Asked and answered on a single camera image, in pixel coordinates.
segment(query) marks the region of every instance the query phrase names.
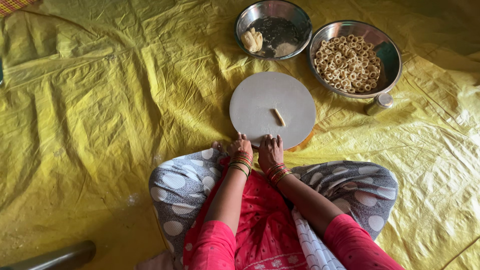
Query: dough ball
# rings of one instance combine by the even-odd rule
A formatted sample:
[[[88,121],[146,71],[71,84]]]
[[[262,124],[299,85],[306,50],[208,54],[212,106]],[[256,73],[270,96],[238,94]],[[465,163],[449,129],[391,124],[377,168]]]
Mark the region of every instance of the dough ball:
[[[245,49],[251,52],[258,52],[262,49],[262,43],[264,41],[262,33],[255,32],[255,27],[247,30],[241,35],[241,41]]]

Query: wrinkled tarp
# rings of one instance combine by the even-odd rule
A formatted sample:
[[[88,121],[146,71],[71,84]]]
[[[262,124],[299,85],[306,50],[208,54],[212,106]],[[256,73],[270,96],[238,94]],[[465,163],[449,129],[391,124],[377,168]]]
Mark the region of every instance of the wrinkled tarp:
[[[165,249],[147,181],[168,159],[230,141],[246,77],[299,79],[317,107],[288,166],[367,160],[400,191],[377,243],[406,269],[480,269],[480,5],[294,1],[314,30],[373,24],[402,51],[392,109],[334,94],[304,53],[247,56],[233,23],[251,1],[43,0],[2,19],[0,264],[91,239],[85,269],[131,269]]]

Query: stainless steel bowl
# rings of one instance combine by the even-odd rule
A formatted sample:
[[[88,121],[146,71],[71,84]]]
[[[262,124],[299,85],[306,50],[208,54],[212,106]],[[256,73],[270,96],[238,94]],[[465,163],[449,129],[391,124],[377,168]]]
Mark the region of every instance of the stainless steel bowl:
[[[281,27],[271,27],[271,30],[267,30],[267,32],[260,31],[264,42],[259,52],[252,53],[245,49],[240,36],[252,27],[255,20],[265,17],[284,18],[295,26],[298,38],[295,41],[297,49],[294,52],[281,57],[273,57],[269,53],[283,42],[290,43],[289,40],[292,38],[292,35],[287,31],[282,31]],[[235,21],[234,36],[240,48],[253,57],[264,60],[283,60],[299,54],[307,47],[312,37],[312,23],[307,13],[293,3],[283,0],[263,0],[248,6],[240,12]]]
[[[313,64],[315,53],[320,48],[320,42],[322,42],[322,40],[329,41],[333,37],[348,36],[350,34],[353,34],[356,37],[362,36],[366,42],[375,45],[373,50],[381,60],[381,71],[377,87],[369,92],[345,93],[339,91],[331,87],[320,77]],[[386,93],[395,86],[402,74],[402,57],[396,44],[389,36],[387,36],[387,34],[382,32],[382,30],[363,22],[344,20],[332,22],[320,27],[308,44],[307,52],[309,54],[308,65],[313,74],[315,74],[317,80],[328,90],[350,98],[373,98],[380,93]]]

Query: round board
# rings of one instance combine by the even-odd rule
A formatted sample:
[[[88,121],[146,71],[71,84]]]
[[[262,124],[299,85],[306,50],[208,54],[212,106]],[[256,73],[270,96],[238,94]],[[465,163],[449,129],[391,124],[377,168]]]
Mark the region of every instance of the round board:
[[[292,148],[310,134],[315,117],[315,103],[310,92],[297,79],[283,73],[253,74],[239,84],[230,100],[233,126],[246,134],[255,147],[260,145],[263,135],[279,134],[283,148]]]

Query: grey polka dot pants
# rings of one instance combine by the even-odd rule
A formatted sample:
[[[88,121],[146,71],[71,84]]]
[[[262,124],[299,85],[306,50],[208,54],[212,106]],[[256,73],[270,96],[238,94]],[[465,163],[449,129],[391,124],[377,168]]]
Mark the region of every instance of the grey polka dot pants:
[[[220,179],[223,166],[218,162],[223,157],[225,154],[216,149],[203,150],[166,161],[150,176],[150,195],[178,267],[183,261],[185,234],[196,225],[200,208]],[[373,240],[378,236],[397,196],[398,184],[393,173],[375,163],[345,160],[291,170],[350,215]]]

